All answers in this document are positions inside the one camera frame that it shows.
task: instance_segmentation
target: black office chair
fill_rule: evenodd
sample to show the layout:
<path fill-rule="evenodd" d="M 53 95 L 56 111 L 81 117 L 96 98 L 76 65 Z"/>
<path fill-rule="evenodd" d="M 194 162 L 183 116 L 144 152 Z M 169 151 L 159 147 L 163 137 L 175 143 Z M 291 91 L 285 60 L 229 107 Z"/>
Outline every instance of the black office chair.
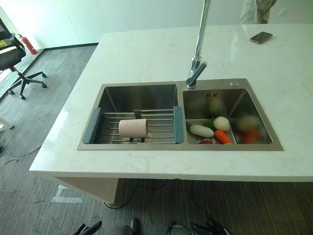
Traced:
<path fill-rule="evenodd" d="M 0 70 L 6 70 L 10 69 L 12 72 L 17 72 L 20 76 L 19 80 L 16 81 L 9 89 L 9 94 L 14 94 L 14 91 L 12 91 L 13 88 L 19 86 L 22 84 L 21 87 L 21 99 L 25 99 L 25 96 L 23 95 L 23 91 L 26 84 L 29 83 L 41 83 L 41 86 L 43 88 L 46 88 L 47 85 L 43 83 L 42 81 L 33 80 L 32 78 L 42 75 L 42 77 L 46 77 L 46 75 L 43 72 L 38 72 L 33 75 L 24 77 L 24 75 L 19 72 L 14 66 L 18 64 L 24 56 L 26 56 L 25 53 L 25 47 L 24 45 L 15 37 L 14 33 L 10 33 L 9 30 L 5 27 L 4 23 L 0 19 L 0 50 L 7 49 L 10 47 L 16 47 L 15 49 L 6 51 L 4 53 L 0 53 Z"/>

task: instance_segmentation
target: chrome faucet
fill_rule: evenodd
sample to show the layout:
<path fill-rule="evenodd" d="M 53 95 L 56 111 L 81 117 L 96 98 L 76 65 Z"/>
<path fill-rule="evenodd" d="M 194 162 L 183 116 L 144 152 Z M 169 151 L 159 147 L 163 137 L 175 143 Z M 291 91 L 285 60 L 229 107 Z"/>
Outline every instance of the chrome faucet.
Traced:
<path fill-rule="evenodd" d="M 201 61 L 201 55 L 200 54 L 201 54 L 203 38 L 205 35 L 207 15 L 209 12 L 210 3 L 211 3 L 211 0 L 204 0 L 203 1 L 203 10 L 202 10 L 200 28 L 199 28 L 199 32 L 198 32 L 196 51 L 195 51 L 195 55 L 191 59 L 189 77 L 186 80 L 186 85 L 187 85 L 188 89 L 195 89 L 196 88 L 197 78 L 200 76 L 200 74 L 202 73 L 202 71 L 206 67 L 206 63 Z"/>

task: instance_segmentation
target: white wall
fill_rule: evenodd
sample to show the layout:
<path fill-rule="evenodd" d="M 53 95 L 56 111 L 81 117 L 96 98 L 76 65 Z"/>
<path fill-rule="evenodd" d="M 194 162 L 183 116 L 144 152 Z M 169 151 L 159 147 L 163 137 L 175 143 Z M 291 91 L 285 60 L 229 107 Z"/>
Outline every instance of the white wall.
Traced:
<path fill-rule="evenodd" d="M 279 11 L 285 8 L 284 16 L 279 16 Z M 277 0 L 270 10 L 269 22 L 271 24 L 305 24 L 313 23 L 313 0 Z"/>
<path fill-rule="evenodd" d="M 244 0 L 212 0 L 210 24 L 237 24 Z M 0 0 L 35 48 L 98 42 L 103 33 L 199 25 L 203 0 Z M 278 0 L 270 23 L 313 23 L 313 0 Z M 287 8 L 279 17 L 280 8 Z"/>

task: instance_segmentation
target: white marble countertop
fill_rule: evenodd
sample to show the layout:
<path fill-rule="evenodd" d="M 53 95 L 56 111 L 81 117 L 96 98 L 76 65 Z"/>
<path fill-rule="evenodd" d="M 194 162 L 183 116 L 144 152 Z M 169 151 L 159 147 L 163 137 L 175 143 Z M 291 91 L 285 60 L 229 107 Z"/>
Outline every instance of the white marble countertop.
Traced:
<path fill-rule="evenodd" d="M 199 79 L 247 78 L 284 151 L 76 150 L 101 84 L 185 80 L 197 27 L 105 34 L 30 171 L 42 176 L 313 181 L 313 24 L 209 26 Z M 249 42 L 273 33 L 263 45 Z"/>

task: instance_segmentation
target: floor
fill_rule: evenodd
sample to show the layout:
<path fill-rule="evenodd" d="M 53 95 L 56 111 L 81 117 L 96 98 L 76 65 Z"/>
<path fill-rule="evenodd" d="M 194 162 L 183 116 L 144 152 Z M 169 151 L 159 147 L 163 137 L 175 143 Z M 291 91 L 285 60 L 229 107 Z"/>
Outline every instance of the floor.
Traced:
<path fill-rule="evenodd" d="M 28 74 L 44 71 L 48 88 L 31 84 L 26 100 L 17 94 L 0 102 L 0 116 L 15 128 L 4 147 L 23 155 L 40 146 L 52 127 L 95 46 L 44 51 Z M 102 202 L 32 175 L 37 151 L 22 158 L 0 157 L 0 234 L 70 235 L 83 223 L 102 220 L 97 235 L 114 225 L 142 222 L 142 235 L 165 235 L 172 221 L 204 224 L 206 214 L 191 201 L 191 181 L 170 180 L 158 190 L 140 188 L 130 203 L 111 210 Z M 116 204 L 129 199 L 138 184 L 157 187 L 162 180 L 121 179 Z M 55 202 L 58 191 L 70 203 Z M 195 201 L 233 235 L 312 235 L 313 183 L 194 182 Z"/>
<path fill-rule="evenodd" d="M 20 72 L 26 71 L 29 65 L 42 53 L 42 51 L 43 49 L 37 50 L 37 54 L 35 55 L 27 53 L 22 61 L 15 65 L 15 68 Z M 10 69 L 4 70 L 0 74 L 0 97 L 4 95 L 6 90 L 15 82 L 18 77 L 18 74 L 16 72 L 11 72 Z"/>

